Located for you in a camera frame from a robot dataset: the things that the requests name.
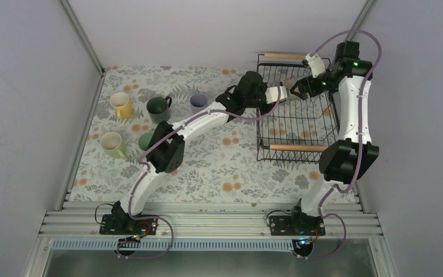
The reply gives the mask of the lavender plastic tumbler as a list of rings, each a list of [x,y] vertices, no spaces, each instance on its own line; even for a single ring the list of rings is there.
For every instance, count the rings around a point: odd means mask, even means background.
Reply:
[[[189,102],[192,114],[199,113],[209,105],[208,98],[203,93],[194,94],[190,97]]]

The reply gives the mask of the dark green mug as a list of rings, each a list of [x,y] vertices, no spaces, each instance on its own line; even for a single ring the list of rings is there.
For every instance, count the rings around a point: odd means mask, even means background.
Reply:
[[[153,123],[160,123],[170,119],[170,107],[172,98],[170,96],[155,97],[147,102],[147,112]]]

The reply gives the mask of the green plastic tumbler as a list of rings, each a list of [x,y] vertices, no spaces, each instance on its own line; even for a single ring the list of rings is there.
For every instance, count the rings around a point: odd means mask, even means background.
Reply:
[[[142,150],[142,151],[148,150],[149,143],[150,143],[150,141],[152,139],[152,136],[153,136],[153,132],[146,132],[146,133],[143,133],[139,137],[139,139],[137,141],[137,145],[140,148],[140,150]]]

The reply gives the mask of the yellow mug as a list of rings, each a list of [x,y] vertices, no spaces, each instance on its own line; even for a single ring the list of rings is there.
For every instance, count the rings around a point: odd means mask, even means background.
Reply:
[[[117,92],[110,97],[110,106],[120,120],[129,119],[133,115],[133,104],[125,92]]]

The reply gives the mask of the light green mug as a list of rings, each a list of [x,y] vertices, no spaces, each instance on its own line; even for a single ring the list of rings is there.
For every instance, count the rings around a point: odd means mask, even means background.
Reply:
[[[126,159],[126,145],[117,132],[108,132],[100,139],[103,151],[112,158]]]

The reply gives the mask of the cream illustrated mug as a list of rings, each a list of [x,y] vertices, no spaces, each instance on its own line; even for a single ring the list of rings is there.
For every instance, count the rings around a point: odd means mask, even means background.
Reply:
[[[287,97],[285,98],[286,102],[295,101],[295,100],[306,100],[308,98],[308,94],[300,91],[300,78],[292,77],[287,78],[281,81],[281,84],[284,85],[287,91]]]

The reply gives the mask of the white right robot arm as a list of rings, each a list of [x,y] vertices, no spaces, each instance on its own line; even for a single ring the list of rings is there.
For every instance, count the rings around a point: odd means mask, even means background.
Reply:
[[[376,62],[359,58],[359,43],[345,41],[336,47],[329,69],[320,67],[317,55],[306,61],[311,75],[296,80],[290,92],[301,99],[313,98],[324,92],[340,98],[340,125],[336,141],[320,156],[319,171],[323,178],[300,201],[302,212],[318,214],[335,193],[347,193],[374,163],[380,153],[373,145],[367,122],[368,98]]]

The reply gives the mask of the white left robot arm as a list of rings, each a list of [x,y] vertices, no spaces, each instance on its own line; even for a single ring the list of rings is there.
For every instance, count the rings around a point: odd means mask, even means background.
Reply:
[[[175,123],[159,123],[148,149],[140,157],[145,162],[141,175],[128,194],[112,207],[115,227],[124,234],[136,229],[150,195],[167,174],[182,164],[185,146],[192,140],[233,119],[259,121],[271,115],[287,96],[283,85],[269,87],[260,74],[248,71],[239,83],[227,88],[200,112]]]

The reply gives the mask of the floral patterned table mat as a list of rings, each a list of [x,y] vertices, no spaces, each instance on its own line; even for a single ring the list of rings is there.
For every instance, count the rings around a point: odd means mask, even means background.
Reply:
[[[139,137],[155,129],[147,112],[154,97],[170,96],[170,121],[191,116],[189,99],[203,93],[214,100],[236,84],[244,69],[170,66],[112,66],[96,106],[71,201],[122,198],[140,176]],[[110,106],[117,92],[129,95],[133,115],[120,120]],[[317,163],[257,159],[257,123],[231,121],[196,137],[185,149],[183,163],[150,195],[153,202],[295,203],[321,180]],[[117,132],[126,145],[126,159],[107,155],[100,139]]]

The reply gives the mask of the right aluminium corner post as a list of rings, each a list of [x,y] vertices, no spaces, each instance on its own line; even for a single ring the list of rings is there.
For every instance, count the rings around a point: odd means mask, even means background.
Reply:
[[[351,30],[361,29],[362,25],[366,22],[368,16],[372,13],[377,0],[365,0],[361,10],[359,11]]]

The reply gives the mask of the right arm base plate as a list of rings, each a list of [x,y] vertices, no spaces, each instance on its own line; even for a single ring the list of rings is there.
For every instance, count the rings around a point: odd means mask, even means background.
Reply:
[[[326,235],[325,224],[320,216],[303,216],[293,219],[289,215],[271,215],[269,228],[272,236]]]

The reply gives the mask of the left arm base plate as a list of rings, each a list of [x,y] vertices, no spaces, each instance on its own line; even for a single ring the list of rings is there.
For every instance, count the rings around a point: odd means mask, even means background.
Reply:
[[[132,220],[128,217],[120,223],[114,215],[103,215],[99,233],[125,236],[155,235],[157,226],[158,219],[148,218],[148,216],[142,216],[140,220]]]

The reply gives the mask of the aluminium corner frame post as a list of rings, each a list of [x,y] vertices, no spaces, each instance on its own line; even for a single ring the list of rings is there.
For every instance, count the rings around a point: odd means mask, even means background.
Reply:
[[[93,45],[91,44],[84,28],[82,27],[78,16],[76,15],[72,5],[70,4],[70,1],[68,0],[58,0],[58,2],[61,4],[63,11],[65,12],[65,15],[67,19],[72,24],[72,27],[76,33],[76,35],[79,38],[79,41],[81,42],[82,46],[84,47],[85,51],[87,52],[87,55],[89,59],[91,60],[92,64],[94,65],[96,71],[103,76],[105,69],[102,63],[100,62],[99,57],[97,56],[96,51],[93,48]]]

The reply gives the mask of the aluminium rail base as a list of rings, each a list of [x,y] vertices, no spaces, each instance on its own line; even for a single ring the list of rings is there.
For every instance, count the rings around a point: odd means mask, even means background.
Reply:
[[[291,203],[146,203],[144,213],[170,222],[181,238],[262,239],[270,236],[265,217],[269,211],[291,209]],[[39,235],[43,237],[98,237],[97,221],[111,207],[100,202],[66,201],[59,211],[46,212]],[[360,204],[329,204],[324,220],[326,238],[381,238],[376,214],[366,214]]]

